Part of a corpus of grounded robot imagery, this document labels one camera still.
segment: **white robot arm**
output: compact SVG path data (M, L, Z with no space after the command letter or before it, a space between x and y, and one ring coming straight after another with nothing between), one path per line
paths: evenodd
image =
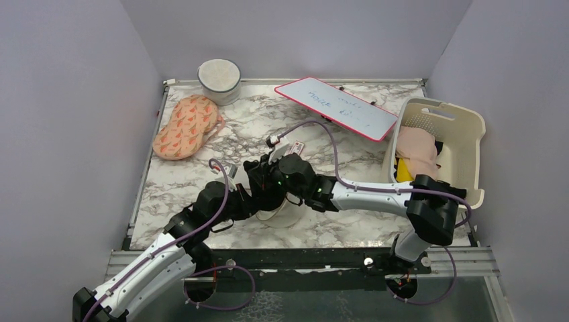
M388 269L380 270L384 275L389 270L405 272L413 267L433 244L452 242L458 203L448 197L446 186L430 177L417 176L414 182L396 184L342 180L315 174L310 163L297 154L285 155L289 148L286 138L271 137L267 142L272 148L269 154L260 161L244 163L251 195L221 171L224 180L209 182L196 202L175 215L164 233L125 270L94 291L82 288L75 294L73 321L131 320L172 283L211 267L212 252L203 242L214 232L213 227L223 221L247 219L259 210L274 210L287 193L317 211L363 209L409 218L413 228L397 236L384 263ZM210 220L218 210L221 215ZM210 223L207 229L172 244L204 223Z

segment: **marble surface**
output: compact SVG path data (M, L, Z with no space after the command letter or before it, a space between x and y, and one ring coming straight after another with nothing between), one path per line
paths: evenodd
M192 203L215 174L207 161L217 158L224 164L241 166L257 160L268 148L267 135L280 133L300 121L318 117L306 108L274 92L276 85L244 84L240 99L221 107L226 125L200 151L185 160L167 161L153 155L144 186L131 249L143 250L162 232L170 217ZM346 91L366 101L376 101L398 114L409 97L423 97L419 84L346 84ZM166 125L176 103L192 94L201 94L199 85L171 87L162 117ZM371 142L351 131L329 123L338 143L340 174L350 180L380 182L380 169L389 137ZM306 143L302 158L318 173L333 175L333 151L327 134L318 125L306 125L287 136ZM237 182L244 178L236 177ZM298 218L290 227L267 225L255 216L235 222L233 228L212 233L206 240L210 248L332 248L390 246L393 238L411 225L405 218L374 211L319 213L301 206L287 205L280 219ZM455 231L453 245L469 245L466 228Z

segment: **white wall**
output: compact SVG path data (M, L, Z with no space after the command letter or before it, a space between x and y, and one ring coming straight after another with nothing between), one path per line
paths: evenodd
M118 248L161 83L118 0L0 5L0 315L70 321Z
M474 0L427 83L486 120L473 220L517 321L569 315L568 17L566 0Z
M428 77L471 0L121 0L158 72L212 58L246 78Z

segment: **small label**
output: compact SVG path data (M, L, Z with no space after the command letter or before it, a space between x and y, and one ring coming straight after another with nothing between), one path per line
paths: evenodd
M304 143L296 141L293 144L293 146L291 146L291 148L288 150L286 155L293 154L293 153L301 155L303 148L304 148Z

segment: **laundry basket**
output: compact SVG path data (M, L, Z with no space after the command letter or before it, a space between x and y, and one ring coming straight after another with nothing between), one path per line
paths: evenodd
M477 112L434 99L411 98L403 104L382 164L382 181L396 182L395 147L401 126L419 127L432 134L443 148L437 157L438 180L466 189L466 201L475 209L482 205L484 190L478 188L480 139L486 132Z

